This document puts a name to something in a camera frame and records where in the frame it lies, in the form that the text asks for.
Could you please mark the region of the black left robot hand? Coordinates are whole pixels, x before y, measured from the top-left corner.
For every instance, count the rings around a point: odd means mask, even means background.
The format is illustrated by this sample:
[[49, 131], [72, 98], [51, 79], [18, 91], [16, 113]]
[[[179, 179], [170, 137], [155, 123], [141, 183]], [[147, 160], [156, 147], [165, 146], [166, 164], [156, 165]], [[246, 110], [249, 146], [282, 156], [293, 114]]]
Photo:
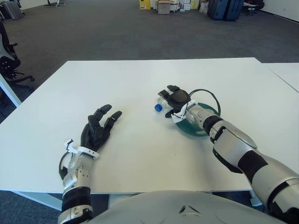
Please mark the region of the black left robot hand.
[[117, 111], [107, 118], [104, 126], [100, 125], [103, 116], [112, 108], [107, 104], [98, 108], [93, 115], [87, 117], [88, 123], [85, 125], [80, 140], [80, 146], [98, 152], [106, 143], [110, 136], [111, 129], [115, 122], [122, 115], [121, 111]]

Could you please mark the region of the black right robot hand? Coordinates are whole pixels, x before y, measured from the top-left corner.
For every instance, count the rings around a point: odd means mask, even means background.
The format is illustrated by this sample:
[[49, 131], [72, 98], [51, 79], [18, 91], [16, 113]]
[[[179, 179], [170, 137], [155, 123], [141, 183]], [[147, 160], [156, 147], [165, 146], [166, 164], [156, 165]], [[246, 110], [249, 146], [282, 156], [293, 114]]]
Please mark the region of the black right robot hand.
[[191, 97], [176, 85], [168, 85], [167, 89], [158, 93], [159, 98], [155, 110], [165, 112], [165, 118], [170, 119], [173, 113], [180, 112], [182, 107], [191, 101]]

